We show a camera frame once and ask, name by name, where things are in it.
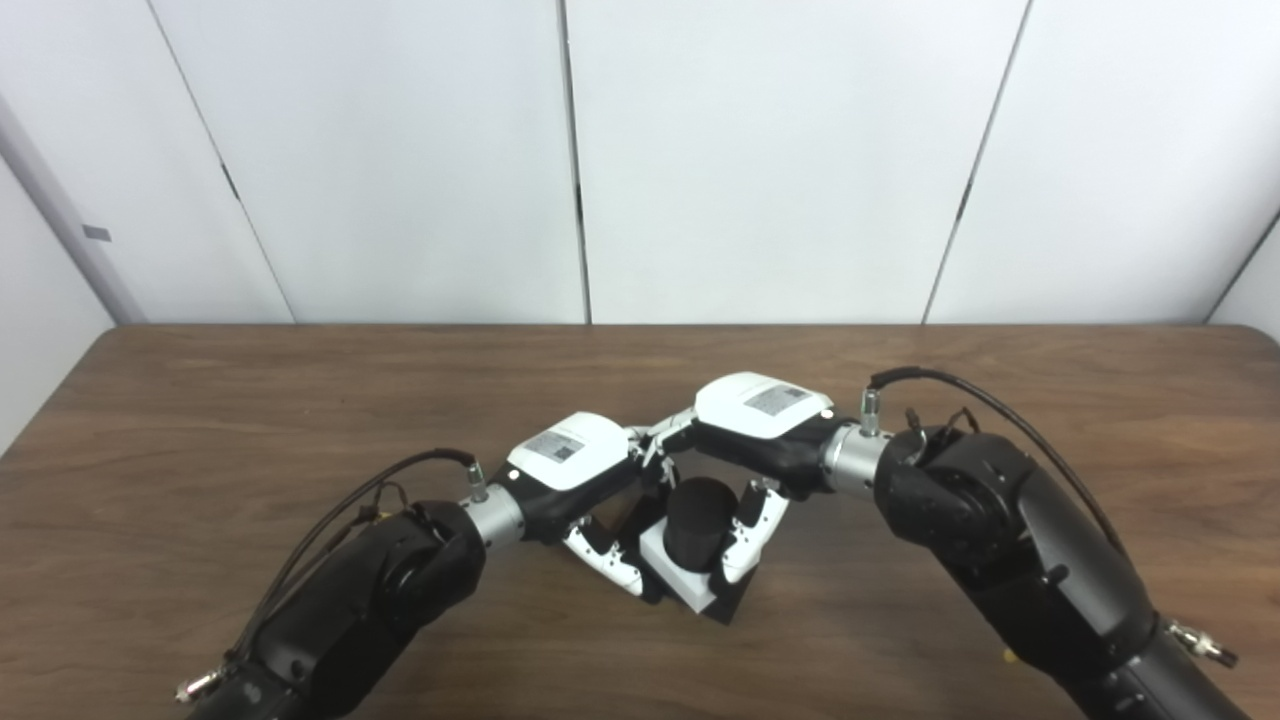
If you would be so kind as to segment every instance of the sticker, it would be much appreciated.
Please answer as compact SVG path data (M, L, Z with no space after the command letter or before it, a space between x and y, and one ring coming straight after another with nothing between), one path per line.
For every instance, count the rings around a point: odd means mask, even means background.
M554 430L547 430L525 443L526 450L536 452L553 462L563 462L573 457L573 454L582 450L582 443L576 439Z
M795 386L777 384L748 400L746 406L759 410L771 418L777 418L778 413L782 413L787 407L791 407L796 402L800 402L812 395L812 392L800 389Z

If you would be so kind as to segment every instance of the white wall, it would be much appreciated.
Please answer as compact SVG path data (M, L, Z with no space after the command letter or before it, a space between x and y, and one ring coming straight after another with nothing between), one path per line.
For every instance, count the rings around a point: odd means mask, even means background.
M0 454L110 327L97 297L0 163Z
M1024 6L570 0L595 320L919 322Z
M1249 325L1280 342L1280 223L1258 247L1211 322Z
M110 231L78 250L127 320L291 320L145 0L0 3L0 97L22 179Z
M1280 3L1036 3L929 322L1202 322L1280 197Z
M302 322L584 318L554 0L156 0Z

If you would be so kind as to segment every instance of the metal fitting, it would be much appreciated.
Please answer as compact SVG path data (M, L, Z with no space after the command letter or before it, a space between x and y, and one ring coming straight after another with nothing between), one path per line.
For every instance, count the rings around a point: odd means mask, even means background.
M1215 642L1213 638L1208 637L1208 633L1197 630L1189 625L1183 625L1178 620L1170 620L1165 630L1183 646L1183 650L1196 657L1207 657L1213 662L1225 665L1226 667L1235 667L1235 664L1240 661L1240 656L1235 655L1221 643Z
M479 503L489 500L489 489L485 484L484 470L479 462L467 466L467 486L471 488L471 502Z
M782 483L780 480L774 480L773 478L751 478L746 484L751 486L754 489L773 492L782 491Z
M486 552L517 542L525 536L525 516L507 488L494 484L484 502L462 502L462 509L476 525Z
M221 684L223 678L227 676L227 667L219 667L205 673L204 675L196 678L195 680L187 680L178 685L177 692L173 694L173 700L180 702L182 705L188 705L200 700L202 696L207 694L210 691Z
M876 470L888 438L867 436L855 428L855 423L849 423L831 436L822 451L822 471L831 489L874 500Z
M863 402L859 413L863 437L876 437L879 434L879 391L867 388L863 391Z

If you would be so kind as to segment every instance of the brown tabletop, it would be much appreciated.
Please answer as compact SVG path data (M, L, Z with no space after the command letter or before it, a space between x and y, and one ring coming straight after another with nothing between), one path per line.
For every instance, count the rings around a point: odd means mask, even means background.
M118 329L0 460L0 716L183 717L173 685L216 664L324 510L404 455L456 446L495 468L575 410L648 424L744 369L852 410L899 364L968 377L1037 424L1156 605L1243 657L1206 671L1280 717L1280 351L1204 327ZM884 421L963 402L895 386ZM408 487L466 492L447 466ZM355 716L1079 717L1001 651L873 506L815 496L728 628L643 605L561 547L495 553Z

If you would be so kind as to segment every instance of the cable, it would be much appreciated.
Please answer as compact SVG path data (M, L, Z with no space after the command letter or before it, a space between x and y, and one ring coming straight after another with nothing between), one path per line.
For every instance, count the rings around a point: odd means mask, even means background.
M408 493L404 492L404 486L397 483L396 480L385 480L383 484L378 486L374 492L374 507L379 507L383 501L383 491L387 488L396 488L396 495L399 496L401 510L408 510Z
M278 602L273 603L271 611L274 611L275 607L279 607L282 602L288 600L289 593L293 592L293 588L296 588L298 583L306 579L311 574L311 570L315 570L321 561L329 557L333 553L333 551L338 550L338 546L342 544L342 541L347 539L347 536L351 534L352 529L360 525L369 524L371 521L372 520L366 520L365 518L357 518L351 523L343 525L340 530L338 530L337 533L333 534L333 537L325 541L325 543L320 546L320 550L311 553L311 557L308 557L307 561L303 562L297 571L291 574L289 578L284 580L284 584L280 585L280 592L276 593Z
M426 452L419 452L417 455L411 455L401 460L399 462L390 465L381 473L378 473L372 478L365 480L356 489L351 491L351 493L347 495L347 497L339 501L338 505L334 505L332 510L325 512L325 515L320 518L320 520L310 530L307 530L307 534L302 537L302 541L300 541L297 547L293 548L293 552L289 553L289 557L284 561L284 565L280 566L279 573L275 574L275 579L273 579L271 584L268 585L266 593L262 596L262 600L259 601L257 607L253 609L253 614L250 615L248 623L244 625L244 630L236 641L236 644L232 646L229 651L227 651L227 657L229 660L244 660L247 657L248 643L252 641L253 637L257 635L257 630L262 626L262 623L266 621L266 618L275 609L275 605L280 600L280 597L283 597L285 583L288 582L289 574L293 571L293 568L297 566L298 561L302 559L302 555L307 551L308 547L311 547L311 543L314 543L316 538L320 537L320 533L323 533L325 528L328 528L335 519L338 519L339 515L342 515L352 505L355 505L356 501L369 495L369 492L374 489L381 491L381 486L387 483L387 480L396 473L399 473L401 470L411 465L425 462L428 460L452 460L454 462L458 462L463 468L470 468L476 464L475 455L471 455L470 452L463 452L461 450L452 450L448 447L438 447L435 450L428 450Z
M1071 489L1075 491L1075 495L1080 497L1080 501L1084 502L1084 506L1089 510L1089 514L1093 515L1093 520L1098 524L1098 529L1102 530L1102 534L1107 538L1107 542L1111 543L1111 547L1116 548L1116 552L1119 552L1124 557L1129 557L1129 553L1124 548L1124 543L1120 542L1120 534L1116 533L1115 525L1111 524L1111 520L1107 518L1107 514L1102 510L1102 506L1098 505L1098 501L1097 498L1093 497L1093 493L1089 492L1089 488L1084 484L1084 480L1082 480L1080 477L1075 474L1075 470L1073 470L1071 466L1066 464L1066 460L1061 455L1059 455L1056 450L1053 450L1053 446L1050 445L1048 441L1044 439L1044 437L1039 434L1039 432L1037 432L1030 423L1024 420L1021 415L1015 413L1012 407L1001 402L996 396L979 388L978 386L970 383L964 378L952 375L951 373L934 370L932 368L919 368L914 365L905 368L893 368L891 370L884 370L883 373L876 373L874 375L872 375L870 383L868 383L867 388L878 391L899 380L913 380L913 379L938 380L951 387L963 389L964 392L980 400L987 407L991 407L1001 418L1009 420L1014 427L1021 430L1023 434L1025 434L1036 445L1036 447L1038 447L1039 451L1043 452L1046 457L1048 457L1050 462L1052 462L1053 466L1057 468L1057 471L1062 475L1064 479L1066 479L1068 484L1071 486Z

